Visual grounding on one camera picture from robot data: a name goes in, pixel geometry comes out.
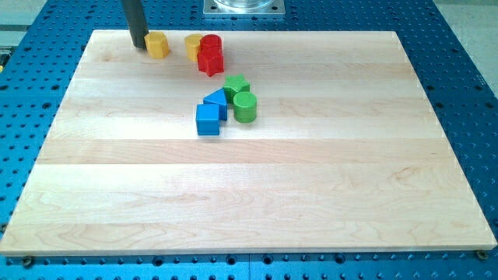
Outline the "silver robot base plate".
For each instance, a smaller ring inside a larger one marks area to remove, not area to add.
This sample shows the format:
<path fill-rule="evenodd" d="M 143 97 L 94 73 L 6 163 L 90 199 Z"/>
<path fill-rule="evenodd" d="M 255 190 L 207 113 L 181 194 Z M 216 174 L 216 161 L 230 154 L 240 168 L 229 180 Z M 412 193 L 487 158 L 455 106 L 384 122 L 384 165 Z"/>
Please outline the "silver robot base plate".
<path fill-rule="evenodd" d="M 284 16 L 284 0 L 204 0 L 205 16 Z"/>

